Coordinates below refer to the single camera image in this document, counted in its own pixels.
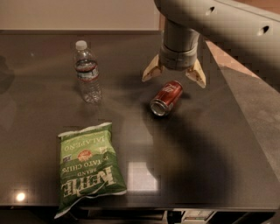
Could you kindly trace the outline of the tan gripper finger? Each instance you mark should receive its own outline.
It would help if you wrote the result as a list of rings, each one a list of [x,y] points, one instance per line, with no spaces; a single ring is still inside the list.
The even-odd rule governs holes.
[[[205,88],[207,85],[206,76],[198,59],[195,60],[192,66],[186,69],[185,76],[191,81],[196,82],[201,88]]]
[[[159,56],[156,55],[150,64],[144,69],[142,82],[146,82],[152,78],[158,77],[163,72],[163,65],[160,62]]]

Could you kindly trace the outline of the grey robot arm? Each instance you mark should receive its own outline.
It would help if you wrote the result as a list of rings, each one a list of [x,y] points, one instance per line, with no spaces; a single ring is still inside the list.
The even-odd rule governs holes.
[[[280,17],[234,0],[154,0],[165,17],[159,54],[143,72],[143,81],[164,68],[184,71],[204,88],[207,79],[197,58],[204,36],[275,90],[280,89]]]

